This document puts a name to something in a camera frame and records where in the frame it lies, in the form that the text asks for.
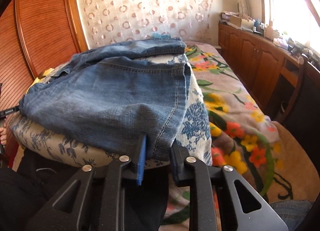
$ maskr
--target blue denim jeans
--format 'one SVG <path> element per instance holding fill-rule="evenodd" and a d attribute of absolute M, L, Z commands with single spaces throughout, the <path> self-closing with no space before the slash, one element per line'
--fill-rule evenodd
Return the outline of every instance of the blue denim jeans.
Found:
<path fill-rule="evenodd" d="M 270 206 L 286 223 L 289 231 L 294 231 L 308 214 L 312 203 L 308 200 L 285 200 Z"/>
<path fill-rule="evenodd" d="M 44 128 L 124 154 L 147 133 L 147 159 L 166 161 L 186 113 L 191 70 L 185 63 L 131 59 L 184 53 L 179 39 L 116 43 L 74 55 L 50 83 L 20 100 L 20 113 Z"/>

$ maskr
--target hand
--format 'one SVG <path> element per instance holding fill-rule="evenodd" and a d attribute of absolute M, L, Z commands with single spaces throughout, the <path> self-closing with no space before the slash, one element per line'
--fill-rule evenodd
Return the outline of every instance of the hand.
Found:
<path fill-rule="evenodd" d="M 2 145 L 7 144 L 7 124 L 3 124 L 3 128 L 0 127 L 0 141 Z"/>

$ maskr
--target triangular cutout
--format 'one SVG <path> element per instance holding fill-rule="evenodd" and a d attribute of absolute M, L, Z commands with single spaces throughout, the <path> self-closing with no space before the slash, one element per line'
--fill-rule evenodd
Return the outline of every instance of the triangular cutout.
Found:
<path fill-rule="evenodd" d="M 70 214 L 72 212 L 80 184 L 80 180 L 75 180 L 53 204 L 53 208 Z"/>
<path fill-rule="evenodd" d="M 238 179 L 235 180 L 235 187 L 240 199 L 241 207 L 243 213 L 247 214 L 252 211 L 261 209 L 261 204 L 256 198 L 251 194 L 250 191 L 242 184 Z"/>

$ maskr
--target finger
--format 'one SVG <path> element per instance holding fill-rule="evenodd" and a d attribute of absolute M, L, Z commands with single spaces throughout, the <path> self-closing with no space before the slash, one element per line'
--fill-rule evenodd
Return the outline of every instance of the finger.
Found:
<path fill-rule="evenodd" d="M 5 128 L 5 129 L 3 129 L 3 131 L 2 132 L 0 132 L 0 135 L 6 135 L 7 134 L 7 129 Z"/>

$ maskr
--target wall covering with circle pattern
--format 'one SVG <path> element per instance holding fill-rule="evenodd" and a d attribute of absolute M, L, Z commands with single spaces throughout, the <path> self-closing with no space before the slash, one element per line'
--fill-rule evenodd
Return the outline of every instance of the wall covering with circle pattern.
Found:
<path fill-rule="evenodd" d="M 212 0 L 78 0 L 88 47 L 148 39 L 154 33 L 210 41 Z"/>

